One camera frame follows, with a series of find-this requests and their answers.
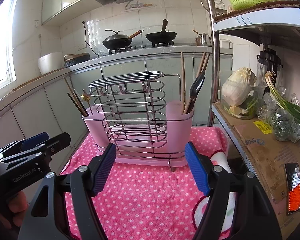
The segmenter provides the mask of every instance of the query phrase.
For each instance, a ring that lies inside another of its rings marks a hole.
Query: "window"
[[[16,80],[12,61],[12,21],[16,0],[0,5],[0,88]]]

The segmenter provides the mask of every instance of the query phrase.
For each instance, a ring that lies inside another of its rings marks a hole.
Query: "human hand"
[[[22,191],[20,191],[15,198],[9,201],[8,206],[11,212],[15,213],[15,216],[13,217],[13,223],[17,227],[20,227],[23,218],[26,214],[26,210],[29,206],[26,200],[26,195]],[[11,229],[10,222],[7,219],[5,219],[1,214],[0,214],[0,221],[2,222],[5,228]]]

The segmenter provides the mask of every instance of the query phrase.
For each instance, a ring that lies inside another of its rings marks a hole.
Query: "silver screw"
[[[221,172],[222,171],[222,167],[219,166],[219,165],[216,165],[213,167],[213,170],[216,171],[216,172]]]
[[[253,178],[255,175],[254,175],[253,172],[248,171],[248,172],[247,172],[247,176],[248,176],[249,178]]]
[[[54,176],[54,173],[53,172],[48,172],[46,177],[51,179],[52,177]]]
[[[88,167],[87,167],[86,165],[82,165],[82,166],[79,167],[78,170],[79,170],[80,172],[85,172],[87,169],[88,169]]]

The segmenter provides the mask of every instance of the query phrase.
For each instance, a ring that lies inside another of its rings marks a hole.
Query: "metal pole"
[[[212,112],[212,103],[218,99],[218,87],[219,87],[219,77],[218,72],[220,69],[220,41],[219,41],[219,32],[214,31],[213,19],[217,16],[216,5],[214,0],[207,0],[209,7],[209,16],[210,16],[210,28],[212,34],[212,88],[211,88],[211,97],[210,97],[210,109],[207,126],[213,126],[214,123],[214,114]]]

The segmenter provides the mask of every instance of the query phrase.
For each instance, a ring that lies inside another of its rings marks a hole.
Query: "yellow label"
[[[271,127],[262,121],[253,122],[264,134],[272,133]]]

